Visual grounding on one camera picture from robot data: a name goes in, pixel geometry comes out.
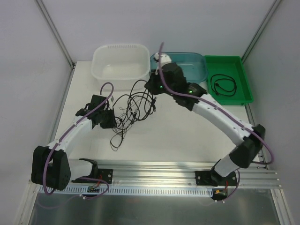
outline gray wall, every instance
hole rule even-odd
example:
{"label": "gray wall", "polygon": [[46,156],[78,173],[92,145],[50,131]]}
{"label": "gray wall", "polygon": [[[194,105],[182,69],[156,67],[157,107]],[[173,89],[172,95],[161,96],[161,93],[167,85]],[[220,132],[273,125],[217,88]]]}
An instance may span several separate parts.
{"label": "gray wall", "polygon": [[44,0],[72,58],[102,45],[242,56],[274,0]]}
{"label": "gray wall", "polygon": [[34,0],[0,1],[0,224],[13,224],[70,67]]}
{"label": "gray wall", "polygon": [[300,1],[284,0],[258,41],[245,69],[256,122],[266,129],[285,195],[300,222]]}

